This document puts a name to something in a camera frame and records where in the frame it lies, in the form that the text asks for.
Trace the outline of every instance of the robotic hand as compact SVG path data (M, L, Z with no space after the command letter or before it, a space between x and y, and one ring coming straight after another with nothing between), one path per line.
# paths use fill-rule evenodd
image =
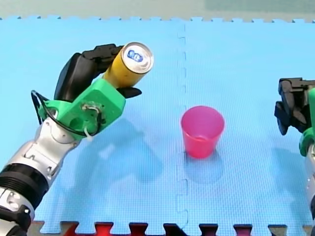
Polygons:
M282 101L276 102L275 117L282 135L290 126L295 127L302 137L299 149L305 158L308 173L307 195L313 221L315 220L315 81L302 78L280 79L279 95ZM311 236L315 236L313 223Z
M23 144L0 172L0 236L27 235L34 211L65 156L83 138L98 134L119 118L127 98L141 94L133 86L152 65L143 74L132 73L121 63L124 48L108 44L75 53L60 73L54 100L31 92L40 126L35 138ZM133 65L138 62L129 59ZM104 72L105 77L97 78ZM123 87L112 85L117 78Z

